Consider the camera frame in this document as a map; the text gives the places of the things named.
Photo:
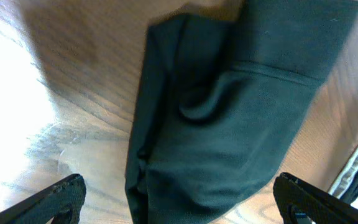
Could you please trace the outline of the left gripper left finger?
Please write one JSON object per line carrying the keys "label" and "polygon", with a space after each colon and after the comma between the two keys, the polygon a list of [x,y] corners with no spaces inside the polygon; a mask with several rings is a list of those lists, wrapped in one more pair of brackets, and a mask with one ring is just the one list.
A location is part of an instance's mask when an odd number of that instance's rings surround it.
{"label": "left gripper left finger", "polygon": [[0,224],[78,224],[86,197],[80,174],[72,174],[0,212]]}

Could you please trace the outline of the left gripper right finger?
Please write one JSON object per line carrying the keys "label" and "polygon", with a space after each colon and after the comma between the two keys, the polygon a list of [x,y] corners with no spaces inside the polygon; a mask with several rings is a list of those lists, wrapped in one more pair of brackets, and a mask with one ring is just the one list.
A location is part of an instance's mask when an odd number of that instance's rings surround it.
{"label": "left gripper right finger", "polygon": [[358,224],[358,209],[287,172],[275,179],[273,196],[284,224]]}

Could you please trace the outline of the black polo shirt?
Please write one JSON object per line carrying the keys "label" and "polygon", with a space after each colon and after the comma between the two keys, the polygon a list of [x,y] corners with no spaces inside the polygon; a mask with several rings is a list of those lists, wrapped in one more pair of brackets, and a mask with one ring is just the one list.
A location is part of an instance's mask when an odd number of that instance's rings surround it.
{"label": "black polo shirt", "polygon": [[275,175],[358,1],[246,1],[151,25],[129,143],[134,223],[209,223]]}

